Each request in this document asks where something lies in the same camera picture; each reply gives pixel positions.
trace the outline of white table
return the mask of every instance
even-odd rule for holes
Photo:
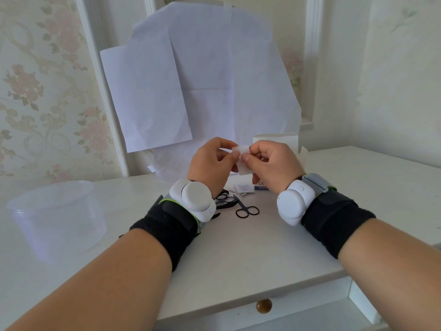
[[[441,246],[441,169],[355,147],[310,152],[306,168],[379,218]],[[91,250],[59,265],[40,262],[0,208],[0,329],[106,249],[170,188],[154,175],[95,186],[107,233]],[[236,208],[228,209],[203,228],[172,276],[160,320],[203,316],[345,276],[304,228],[278,217],[275,195],[256,191],[241,198],[257,205],[260,215],[239,219]]]

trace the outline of gray strap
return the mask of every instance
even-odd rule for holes
[[[337,190],[337,188],[335,188],[331,183],[326,181],[317,173],[310,173],[308,175],[305,175],[302,178],[302,181],[314,190],[316,196],[322,193],[326,193],[329,188]]]

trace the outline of transparent bowl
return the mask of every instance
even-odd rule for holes
[[[105,234],[90,181],[68,181],[28,191],[8,203],[37,257],[57,263],[90,249]]]

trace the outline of drawer knob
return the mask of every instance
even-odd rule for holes
[[[271,300],[261,300],[256,303],[256,310],[257,312],[261,314],[266,314],[271,311],[271,308],[273,307],[273,302]]]

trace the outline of right hand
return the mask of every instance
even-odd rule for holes
[[[293,151],[283,143],[259,140],[250,146],[250,154],[243,154],[241,158],[254,171],[253,183],[262,180],[278,195],[295,179],[305,175]]]

